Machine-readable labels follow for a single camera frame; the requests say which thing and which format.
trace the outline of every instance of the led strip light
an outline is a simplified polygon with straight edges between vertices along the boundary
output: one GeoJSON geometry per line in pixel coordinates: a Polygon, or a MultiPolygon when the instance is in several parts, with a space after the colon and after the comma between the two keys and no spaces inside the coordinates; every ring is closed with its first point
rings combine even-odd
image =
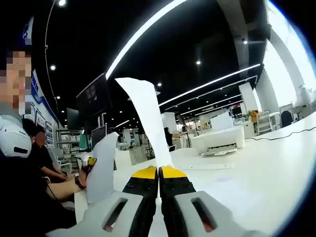
{"type": "Polygon", "coordinates": [[[228,75],[226,75],[226,76],[223,76],[223,77],[221,77],[221,78],[218,78],[218,79],[215,79],[215,80],[213,80],[213,81],[210,81],[210,82],[208,82],[208,83],[206,83],[206,84],[204,84],[204,85],[200,85],[200,86],[198,86],[198,87],[196,87],[196,88],[194,88],[194,89],[192,89],[192,90],[189,90],[189,91],[187,91],[187,92],[185,92],[185,93],[183,93],[183,94],[181,94],[181,95],[178,95],[178,96],[176,96],[176,97],[173,97],[173,98],[171,98],[171,99],[169,99],[169,100],[167,100],[167,101],[165,101],[165,102],[159,104],[159,106],[165,105],[165,104],[167,104],[167,103],[169,103],[169,102],[171,102],[171,101],[173,101],[173,100],[175,100],[175,99],[178,99],[178,98],[180,98],[180,97],[182,97],[182,96],[184,96],[184,95],[190,94],[190,93],[193,92],[193,91],[199,90],[199,89],[201,89],[201,88],[203,88],[203,87],[206,87],[206,86],[208,86],[208,85],[214,84],[214,83],[216,83],[216,82],[218,82],[218,81],[221,81],[221,80],[223,80],[223,79],[229,78],[229,77],[231,77],[231,76],[233,76],[233,75],[236,75],[236,74],[238,74],[238,73],[247,71],[247,70],[252,69],[252,68],[259,67],[260,65],[261,65],[261,64],[259,63],[259,64],[256,64],[256,65],[253,65],[253,66],[251,66],[251,67],[241,69],[241,70],[239,70],[239,71],[237,71],[237,72],[230,73],[230,74],[228,74],[228,75]]]}
{"type": "MultiPolygon", "coordinates": [[[[205,94],[199,95],[198,97],[200,98],[200,97],[202,97],[202,96],[204,96],[204,95],[208,95],[208,94],[213,93],[213,92],[215,92],[215,91],[224,89],[224,88],[229,87],[229,86],[232,86],[232,85],[236,85],[236,84],[238,84],[238,83],[240,83],[240,82],[248,81],[248,80],[253,79],[253,78],[256,78],[255,84],[257,84],[258,76],[252,76],[252,77],[249,77],[249,78],[246,78],[246,79],[243,79],[243,80],[236,81],[236,82],[234,82],[234,83],[232,83],[232,84],[225,85],[225,86],[220,87],[220,88],[218,88],[218,89],[209,91],[209,92],[207,92],[207,93],[205,93],[205,94]]],[[[189,102],[189,101],[191,101],[191,100],[196,100],[196,99],[197,99],[196,97],[191,98],[191,99],[189,99],[189,100],[186,100],[186,101],[183,101],[183,102],[177,104],[177,106],[178,106],[178,105],[182,105],[182,104],[184,104],[184,103],[187,103],[187,102],[189,102]]],[[[173,105],[173,106],[171,106],[171,107],[169,107],[169,108],[167,108],[167,109],[165,109],[165,110],[169,110],[169,109],[174,108],[174,107],[176,107],[176,106],[173,105]]]]}
{"type": "Polygon", "coordinates": [[[209,112],[211,112],[211,111],[213,111],[213,110],[221,109],[221,108],[223,108],[223,107],[226,107],[226,106],[229,106],[229,105],[233,105],[233,104],[236,104],[236,103],[239,103],[239,102],[242,102],[242,101],[243,101],[243,100],[239,100],[239,101],[230,103],[230,104],[228,104],[228,105],[224,105],[224,106],[218,107],[218,108],[216,108],[216,109],[208,110],[208,111],[205,111],[205,112],[196,114],[196,116],[197,116],[197,115],[201,115],[201,114],[205,114],[205,113],[209,113],[209,112]]]}
{"type": "Polygon", "coordinates": [[[206,105],[206,106],[203,106],[203,107],[200,107],[200,108],[197,108],[197,109],[194,109],[194,110],[191,110],[191,111],[185,112],[185,113],[180,114],[180,115],[186,115],[186,114],[191,113],[191,112],[193,112],[193,111],[200,110],[200,109],[204,109],[204,108],[206,108],[206,107],[209,107],[209,106],[212,106],[212,105],[215,105],[215,104],[221,103],[221,102],[226,101],[226,100],[233,99],[233,98],[238,97],[238,96],[241,96],[241,94],[239,94],[239,95],[235,95],[235,96],[233,96],[233,97],[231,97],[231,98],[227,98],[227,99],[225,99],[225,100],[217,101],[217,102],[215,102],[215,103],[213,103],[213,104],[210,104],[210,105],[206,105]]]}
{"type": "Polygon", "coordinates": [[[122,60],[124,55],[129,51],[129,49],[135,44],[135,42],[142,36],[142,34],[148,30],[150,26],[152,26],[157,20],[162,18],[165,14],[167,14],[172,9],[176,8],[178,5],[184,3],[187,0],[174,0],[165,7],[163,7],[161,10],[159,10],[155,15],[153,15],[148,21],[145,22],[145,24],[136,31],[136,33],[130,38],[130,40],[126,43],[126,45],[123,47],[123,49],[119,52],[117,57],[115,58],[114,62],[108,69],[108,71],[105,74],[106,79],[108,80],[111,76],[114,69],[117,67],[119,62],[122,60]]]}
{"type": "Polygon", "coordinates": [[[127,123],[127,122],[129,122],[129,120],[127,120],[127,121],[125,121],[125,122],[122,122],[122,123],[120,123],[118,126],[116,126],[115,128],[117,128],[117,127],[119,127],[119,126],[121,126],[121,125],[123,125],[123,124],[125,124],[125,123],[127,123]]]}

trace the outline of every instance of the black ceiling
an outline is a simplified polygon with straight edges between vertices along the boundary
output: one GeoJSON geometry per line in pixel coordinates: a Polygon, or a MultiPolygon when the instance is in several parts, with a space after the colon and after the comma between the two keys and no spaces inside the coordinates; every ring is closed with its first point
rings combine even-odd
{"type": "MultiPolygon", "coordinates": [[[[32,66],[51,108],[64,124],[67,107],[76,109],[75,97],[92,80],[106,71],[119,51],[146,20],[171,0],[117,0],[113,2],[66,0],[64,7],[55,4],[47,31],[47,64],[56,65],[49,72],[53,98],[45,63],[44,39],[52,0],[40,1],[35,8],[32,66]]],[[[267,18],[263,0],[241,0],[248,30],[249,66],[262,63],[267,38],[267,18]]],[[[109,78],[113,107],[107,110],[109,126],[137,116],[132,102],[116,84],[115,78],[132,77],[157,84],[159,103],[199,85],[242,69],[238,64],[229,23],[216,1],[187,0],[152,25],[123,57],[109,78]]],[[[190,93],[164,106],[161,111],[227,84],[260,75],[262,67],[235,75],[190,93]]],[[[167,111],[176,114],[239,94],[238,85],[210,93],[167,111]]]]}

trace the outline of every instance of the cable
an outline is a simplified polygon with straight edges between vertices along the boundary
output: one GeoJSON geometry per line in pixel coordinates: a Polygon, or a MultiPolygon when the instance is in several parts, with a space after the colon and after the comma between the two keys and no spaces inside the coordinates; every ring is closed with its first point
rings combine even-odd
{"type": "Polygon", "coordinates": [[[47,56],[46,56],[46,50],[47,50],[47,45],[46,45],[46,40],[47,40],[47,30],[48,30],[48,23],[49,23],[49,19],[50,19],[50,15],[51,15],[51,12],[53,10],[53,7],[55,5],[55,2],[56,0],[54,0],[52,6],[51,6],[51,9],[50,9],[50,12],[49,12],[49,16],[48,16],[48,20],[47,20],[47,24],[46,24],[46,31],[45,31],[45,62],[46,62],[46,70],[47,70],[47,77],[48,77],[48,82],[49,82],[49,85],[50,85],[50,89],[51,89],[51,93],[53,94],[53,98],[56,102],[56,106],[57,106],[57,110],[58,110],[58,104],[57,104],[57,100],[56,100],[56,97],[54,95],[54,91],[53,91],[53,87],[51,86],[51,83],[50,83],[50,78],[49,78],[49,71],[48,71],[48,65],[47,65],[47,56]]]}
{"type": "Polygon", "coordinates": [[[259,140],[265,139],[265,140],[273,141],[273,140],[277,140],[277,139],[282,139],[282,138],[289,137],[289,136],[291,136],[291,135],[294,134],[294,133],[301,133],[301,132],[304,132],[304,131],[312,131],[312,130],[315,129],[315,128],[316,128],[316,127],[312,127],[311,129],[304,129],[304,130],[299,131],[299,132],[291,132],[289,135],[287,135],[287,136],[285,136],[285,137],[277,137],[277,138],[265,138],[265,137],[263,137],[263,138],[259,138],[259,139],[255,139],[255,138],[253,138],[253,137],[250,137],[250,138],[246,138],[246,139],[252,139],[252,140],[255,140],[255,141],[259,141],[259,140]]]}
{"type": "Polygon", "coordinates": [[[57,201],[60,202],[60,200],[55,196],[55,194],[53,193],[53,191],[50,189],[50,186],[49,186],[49,185],[47,185],[47,186],[48,186],[48,188],[49,188],[51,194],[53,194],[54,198],[55,198],[57,201]]]}

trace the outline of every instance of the black cable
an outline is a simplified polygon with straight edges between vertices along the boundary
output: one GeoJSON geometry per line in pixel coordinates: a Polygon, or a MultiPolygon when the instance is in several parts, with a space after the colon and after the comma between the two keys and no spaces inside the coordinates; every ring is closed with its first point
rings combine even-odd
{"type": "Polygon", "coordinates": [[[49,188],[51,194],[53,194],[54,198],[55,198],[58,202],[60,202],[60,200],[55,196],[55,194],[53,193],[53,191],[50,189],[50,186],[49,186],[49,185],[47,185],[47,186],[48,186],[48,188],[49,188]]]}
{"type": "Polygon", "coordinates": [[[312,127],[311,129],[304,129],[304,130],[302,130],[302,131],[299,131],[299,132],[291,132],[289,135],[287,135],[287,136],[285,136],[285,137],[277,137],[277,138],[265,138],[265,137],[263,137],[263,138],[259,138],[259,139],[255,139],[255,138],[253,138],[253,137],[250,137],[250,138],[246,138],[246,139],[252,139],[252,140],[255,140],[255,141],[259,141],[259,140],[263,140],[263,139],[265,139],[265,140],[269,140],[269,141],[273,141],[273,140],[277,140],[277,139],[282,139],[282,138],[286,138],[286,137],[289,137],[289,136],[291,136],[293,133],[301,133],[301,132],[304,132],[304,131],[312,131],[313,129],[315,129],[316,127],[312,127]]]}

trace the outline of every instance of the black chair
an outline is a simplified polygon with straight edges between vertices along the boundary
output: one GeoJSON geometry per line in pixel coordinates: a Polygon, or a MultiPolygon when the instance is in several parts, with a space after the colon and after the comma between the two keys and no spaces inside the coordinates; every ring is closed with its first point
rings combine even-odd
{"type": "Polygon", "coordinates": [[[292,114],[289,111],[283,111],[281,114],[281,125],[286,127],[291,125],[293,122],[292,114]]]}

